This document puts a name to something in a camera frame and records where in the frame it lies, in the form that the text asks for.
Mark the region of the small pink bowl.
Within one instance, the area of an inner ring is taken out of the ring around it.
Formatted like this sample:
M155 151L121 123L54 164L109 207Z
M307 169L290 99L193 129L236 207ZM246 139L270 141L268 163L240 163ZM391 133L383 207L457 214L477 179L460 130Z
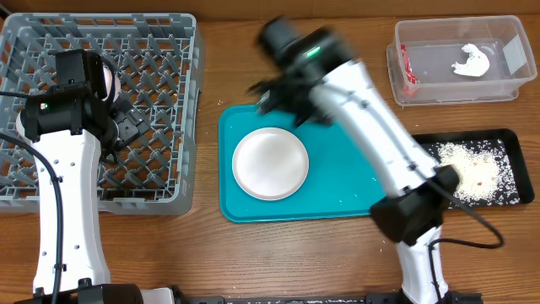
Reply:
M116 71L106 65L103 66L103 74L106 88L106 97L103 99L103 101L109 108L112 108L112 105L119 98L119 93L121 90L120 79L118 78Z

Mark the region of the large white plate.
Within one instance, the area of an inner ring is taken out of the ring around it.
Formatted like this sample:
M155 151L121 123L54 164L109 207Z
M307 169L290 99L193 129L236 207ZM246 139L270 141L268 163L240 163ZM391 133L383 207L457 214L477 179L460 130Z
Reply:
M307 149L282 128L259 128L235 147L232 172L239 187L253 198L277 201L296 193L310 168Z

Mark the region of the red snack wrapper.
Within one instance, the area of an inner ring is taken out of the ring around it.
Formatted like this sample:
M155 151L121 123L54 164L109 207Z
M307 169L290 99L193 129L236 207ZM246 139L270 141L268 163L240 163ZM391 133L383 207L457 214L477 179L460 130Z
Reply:
M401 44L401 52L407 79L403 86L403 95L405 97L413 97L418 89L416 84L419 83L419 80L413 72L408 50L403 44Z

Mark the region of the white tissue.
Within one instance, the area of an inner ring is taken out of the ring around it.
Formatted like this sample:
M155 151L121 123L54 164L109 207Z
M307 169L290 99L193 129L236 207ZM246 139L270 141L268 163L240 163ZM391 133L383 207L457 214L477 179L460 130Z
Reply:
M453 73L479 78L488 72L490 67L489 59L474 44L468 43L464 45L462 51L468 55L468 58L465 63L453 63L451 65Z

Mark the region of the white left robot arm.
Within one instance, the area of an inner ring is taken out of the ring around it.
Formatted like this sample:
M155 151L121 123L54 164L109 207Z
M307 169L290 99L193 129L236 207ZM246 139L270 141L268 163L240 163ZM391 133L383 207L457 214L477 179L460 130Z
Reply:
M111 63L82 49L58 52L57 81L27 97L16 129L38 173L40 257L33 281L42 303L110 284L100 239L98 170L150 129Z

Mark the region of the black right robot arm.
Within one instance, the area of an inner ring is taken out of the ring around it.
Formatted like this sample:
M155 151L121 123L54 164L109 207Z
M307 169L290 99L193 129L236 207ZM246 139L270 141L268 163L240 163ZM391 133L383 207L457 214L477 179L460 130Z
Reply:
M458 176L408 133L385 103L366 66L322 27L302 36L283 17L263 25L257 42L280 75L251 87L262 113L295 115L295 126L338 123L369 161L385 196L370 207L383 234L397 244L400 296L410 303L443 303L438 239Z

